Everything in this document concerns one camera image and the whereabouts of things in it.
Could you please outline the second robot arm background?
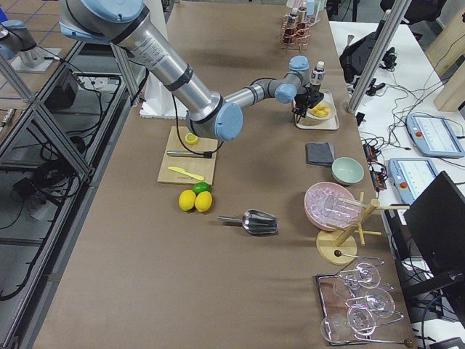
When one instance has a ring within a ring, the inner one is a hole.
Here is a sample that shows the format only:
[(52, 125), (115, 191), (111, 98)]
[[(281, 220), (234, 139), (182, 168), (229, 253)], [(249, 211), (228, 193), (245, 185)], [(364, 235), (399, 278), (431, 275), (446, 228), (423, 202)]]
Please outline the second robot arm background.
[(22, 73), (44, 73), (58, 57), (61, 49), (42, 48), (20, 20), (1, 22), (1, 56)]

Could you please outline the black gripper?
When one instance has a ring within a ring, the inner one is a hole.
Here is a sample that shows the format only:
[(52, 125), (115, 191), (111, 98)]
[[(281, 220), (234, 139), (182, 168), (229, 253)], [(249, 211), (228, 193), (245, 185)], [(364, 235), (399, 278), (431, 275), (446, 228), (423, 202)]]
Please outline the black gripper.
[(322, 92), (319, 92), (313, 87), (306, 87), (303, 93), (295, 96), (292, 113), (297, 116), (305, 117), (307, 111), (314, 108), (323, 98), (324, 94)]

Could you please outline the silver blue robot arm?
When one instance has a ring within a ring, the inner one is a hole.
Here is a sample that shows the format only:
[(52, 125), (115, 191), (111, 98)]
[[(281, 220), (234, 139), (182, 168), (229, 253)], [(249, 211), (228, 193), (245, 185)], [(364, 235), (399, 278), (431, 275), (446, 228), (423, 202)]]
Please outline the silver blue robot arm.
[(310, 65), (302, 55), (291, 59), (282, 79), (260, 79), (226, 97), (211, 91), (152, 23), (143, 1), (61, 1), (60, 27), (70, 39), (114, 44), (132, 54), (187, 108), (187, 127), (199, 137), (236, 138), (243, 109), (267, 98), (294, 103), (302, 116), (323, 100), (310, 85)]

